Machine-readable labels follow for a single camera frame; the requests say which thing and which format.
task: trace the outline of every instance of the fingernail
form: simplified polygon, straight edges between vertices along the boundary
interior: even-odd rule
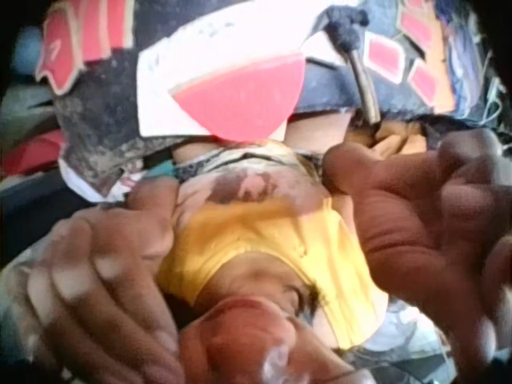
[[[172,372],[160,366],[145,366],[142,370],[146,384],[171,384],[182,382],[181,373]]]
[[[172,354],[176,354],[178,352],[178,341],[174,340],[171,336],[168,335],[167,332],[163,330],[158,330],[154,333],[154,336],[162,344],[166,350],[171,352]]]

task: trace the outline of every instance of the person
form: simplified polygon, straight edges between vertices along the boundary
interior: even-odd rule
[[[188,144],[186,182],[145,180],[126,208],[57,224],[16,284],[34,358],[109,384],[372,382],[340,378],[331,347],[371,335],[382,289],[430,316],[474,378],[510,332],[510,163],[487,130],[381,160],[332,147],[338,119],[290,126],[288,146]],[[323,179],[290,147],[326,153]],[[179,335],[160,290],[201,315]]]

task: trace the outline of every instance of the finger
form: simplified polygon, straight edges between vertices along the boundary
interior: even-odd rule
[[[140,372],[147,382],[156,382],[147,373],[152,367],[158,367],[162,380],[166,374],[168,382],[175,381],[174,372],[179,370],[175,354],[167,353],[118,308],[98,279],[90,264],[89,224],[72,219],[53,232],[59,239],[54,240],[50,274],[69,313],[109,356]]]
[[[453,172],[448,183],[512,186],[512,162],[484,154]]]
[[[482,276],[486,309],[496,324],[498,347],[512,346],[512,235],[493,249]]]
[[[132,189],[126,206],[131,210],[143,210],[170,217],[178,198],[178,188],[178,182],[172,178],[142,180]]]
[[[483,155],[499,156],[502,147],[496,135],[487,129],[453,132],[439,147],[439,165],[447,180],[453,172]]]
[[[169,352],[178,352],[176,325],[150,274],[142,274],[142,263],[129,262],[119,253],[93,255],[98,276],[121,308]]]
[[[370,149],[356,143],[343,143],[329,149],[323,158],[327,184],[355,196],[366,185],[379,161]]]
[[[410,247],[382,251],[369,260],[372,278],[386,292],[421,308],[448,337],[461,377],[475,377],[487,367],[496,344],[478,285],[428,253]]]
[[[117,254],[126,250],[144,262],[144,267],[155,275],[174,242],[170,216],[162,217],[141,210],[93,208],[73,215],[86,220],[94,231],[94,246],[103,254]]]
[[[46,251],[44,261],[49,259],[52,246],[49,245]],[[95,345],[87,332],[72,319],[52,287],[45,264],[33,269],[27,290],[52,351],[67,368],[91,382],[142,383],[135,372],[113,360]]]

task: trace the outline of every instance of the skin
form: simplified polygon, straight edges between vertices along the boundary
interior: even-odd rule
[[[485,133],[455,135],[439,152],[385,161],[364,147],[338,146],[327,153],[325,171],[332,194],[354,198],[376,283],[450,336],[469,381],[495,348],[500,293],[512,284],[503,272],[510,265],[512,169],[498,158],[496,142]],[[44,335],[40,350],[100,383],[262,382],[269,366],[290,382],[315,382],[349,371],[292,315],[297,298],[276,283],[294,280],[285,270],[236,295],[229,286],[237,274],[227,274],[233,284],[203,295],[206,314],[178,340],[152,276],[172,247],[173,224],[186,216],[170,212],[193,201],[181,194],[171,180],[150,180],[136,187],[126,210],[87,210],[52,230],[27,286]],[[268,282],[278,289],[268,290]]]

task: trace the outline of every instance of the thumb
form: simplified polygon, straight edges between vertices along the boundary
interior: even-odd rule
[[[323,158],[328,189],[355,196],[362,190],[375,166],[382,159],[361,144],[347,142],[334,146]]]
[[[179,184],[173,178],[148,178],[140,181],[130,192],[126,206],[170,217],[178,199]]]

